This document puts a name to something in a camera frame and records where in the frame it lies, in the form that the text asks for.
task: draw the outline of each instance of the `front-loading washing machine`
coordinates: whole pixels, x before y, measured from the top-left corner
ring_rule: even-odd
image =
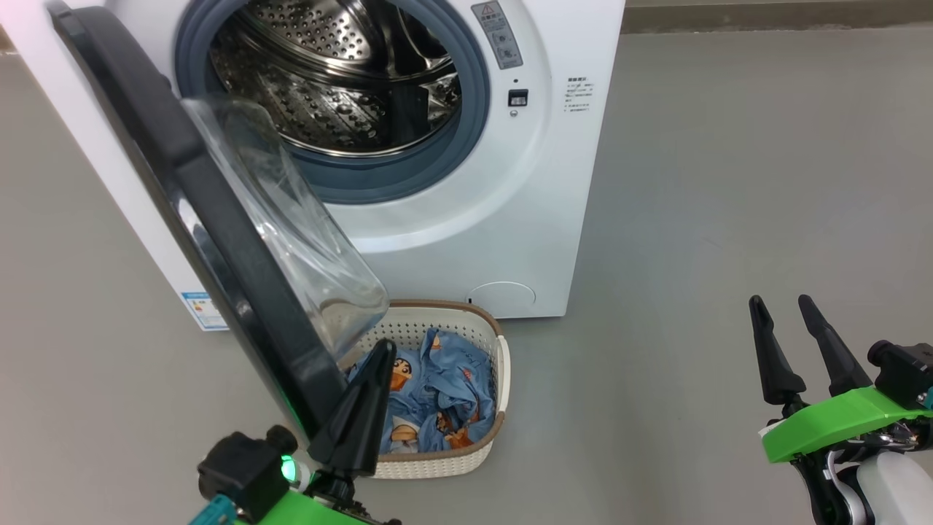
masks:
[[[262,105],[392,298],[564,314],[622,0],[68,4],[105,7],[127,31],[87,38],[140,49],[177,96]],[[56,6],[3,2],[0,23],[179,298],[224,329]]]

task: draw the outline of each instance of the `floor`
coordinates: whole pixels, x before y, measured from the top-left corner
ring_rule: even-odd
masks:
[[[184,523],[203,452],[261,433],[275,404],[229,335],[178,307],[17,59],[0,85],[0,507]],[[810,402],[828,380],[798,294],[860,357],[933,340],[931,92],[928,29],[625,36],[568,314],[506,323],[492,454],[359,498],[410,525],[812,523],[760,447],[778,409],[746,302],[765,298]]]

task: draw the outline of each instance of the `clothes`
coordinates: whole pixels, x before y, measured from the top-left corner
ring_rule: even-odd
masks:
[[[369,358],[350,370],[350,379]],[[495,420],[489,356],[437,328],[418,350],[400,349],[392,370],[380,453],[451,450],[480,441]]]

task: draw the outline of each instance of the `white plastic basket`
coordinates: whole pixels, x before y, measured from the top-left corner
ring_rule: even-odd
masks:
[[[382,454],[376,466],[378,479],[423,479],[466,474],[480,466],[493,448],[508,406],[511,362],[508,343],[495,319],[481,308],[446,301],[395,301],[380,323],[356,344],[350,355],[358,358],[383,338],[400,348],[420,348],[428,329],[438,327],[459,333],[489,354],[495,383],[495,423],[479,442],[457,450],[424,454]]]

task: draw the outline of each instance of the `stainless steel drum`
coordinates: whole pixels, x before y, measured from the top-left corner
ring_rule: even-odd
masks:
[[[254,0],[218,32],[211,61],[285,140],[328,155],[397,153],[460,106],[447,51],[384,0]]]

